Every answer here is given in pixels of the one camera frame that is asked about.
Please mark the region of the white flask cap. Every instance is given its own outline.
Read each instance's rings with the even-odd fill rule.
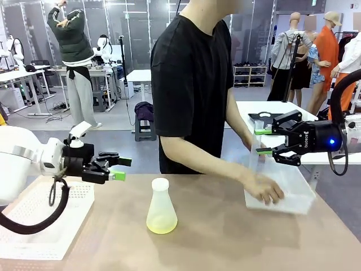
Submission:
[[[165,178],[156,178],[152,181],[153,191],[162,192],[169,188],[169,181]]]

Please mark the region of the yellow liquid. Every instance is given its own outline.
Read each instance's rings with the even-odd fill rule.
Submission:
[[[178,220],[172,217],[156,216],[147,221],[147,227],[156,234],[167,234],[175,229]]]

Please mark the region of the erlenmeyer flask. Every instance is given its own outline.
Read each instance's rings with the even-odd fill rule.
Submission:
[[[174,230],[178,223],[177,215],[168,194],[169,181],[157,178],[152,181],[153,197],[147,216],[147,227],[157,234]]]

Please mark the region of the green jacket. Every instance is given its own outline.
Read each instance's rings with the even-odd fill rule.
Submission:
[[[84,34],[85,15],[82,10],[74,10],[67,16],[68,25],[56,27],[60,8],[54,7],[48,14],[47,24],[54,33],[64,62],[79,62],[93,57],[89,40]]]

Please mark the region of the clear plastic container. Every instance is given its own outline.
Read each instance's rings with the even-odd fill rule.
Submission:
[[[262,128],[263,122],[255,122],[255,129]],[[297,167],[276,163],[273,158],[269,157],[259,158],[256,149],[260,147],[261,137],[262,135],[253,136],[248,166],[253,171],[276,181],[283,190],[285,198],[276,205],[271,203],[266,206],[244,191],[246,206],[254,209],[306,215],[316,199],[315,193]]]
[[[166,234],[175,229],[177,215],[168,193],[169,181],[157,178],[152,181],[153,197],[147,216],[147,227],[156,234]]]

